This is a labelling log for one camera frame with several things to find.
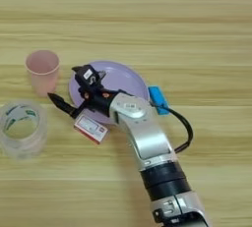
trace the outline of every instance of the red and white box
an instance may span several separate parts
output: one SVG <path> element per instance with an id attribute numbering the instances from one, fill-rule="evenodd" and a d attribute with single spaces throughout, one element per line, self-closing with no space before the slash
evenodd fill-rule
<path id="1" fill-rule="evenodd" d="M 85 115 L 80 115 L 77 118 L 74 127 L 98 144 L 100 144 L 108 131 L 102 124 Z"/>

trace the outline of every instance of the clear tape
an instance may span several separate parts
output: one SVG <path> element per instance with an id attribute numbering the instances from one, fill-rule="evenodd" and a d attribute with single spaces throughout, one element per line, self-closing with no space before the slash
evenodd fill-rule
<path id="1" fill-rule="evenodd" d="M 25 124 L 23 138 L 10 136 L 15 134 L 18 124 Z M 46 112 L 30 100 L 14 100 L 0 110 L 0 142 L 4 152 L 16 159 L 26 159 L 41 153 L 47 138 Z"/>

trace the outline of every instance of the blue connector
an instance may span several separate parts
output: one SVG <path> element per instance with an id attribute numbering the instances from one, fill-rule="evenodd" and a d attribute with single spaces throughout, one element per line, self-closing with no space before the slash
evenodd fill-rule
<path id="1" fill-rule="evenodd" d="M 168 102 L 158 86 L 149 86 L 149 93 L 154 105 L 168 108 Z M 159 115 L 164 115 L 169 114 L 169 111 L 157 107 L 157 113 Z"/>

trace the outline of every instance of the silver robot arm segment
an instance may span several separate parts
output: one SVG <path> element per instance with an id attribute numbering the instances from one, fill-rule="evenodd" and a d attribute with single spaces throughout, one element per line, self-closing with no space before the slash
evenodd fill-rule
<path id="1" fill-rule="evenodd" d="M 152 106 L 142 98 L 118 93 L 110 104 L 109 117 L 129 138 L 156 223 L 165 227 L 212 227 L 155 120 Z"/>

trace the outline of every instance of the robotic arm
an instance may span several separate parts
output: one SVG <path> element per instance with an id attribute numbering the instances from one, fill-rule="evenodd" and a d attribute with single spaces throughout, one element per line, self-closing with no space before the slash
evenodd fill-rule
<path id="1" fill-rule="evenodd" d="M 72 107 L 56 94 L 53 103 L 76 119 L 84 108 L 97 110 L 110 118 L 128 136 L 156 223 L 163 227 L 211 227 L 197 194 L 193 192 L 180 167 L 175 151 L 143 98 L 123 90 L 108 90 L 101 84 L 103 72 L 92 66 L 73 68 L 79 92 L 85 99 Z"/>

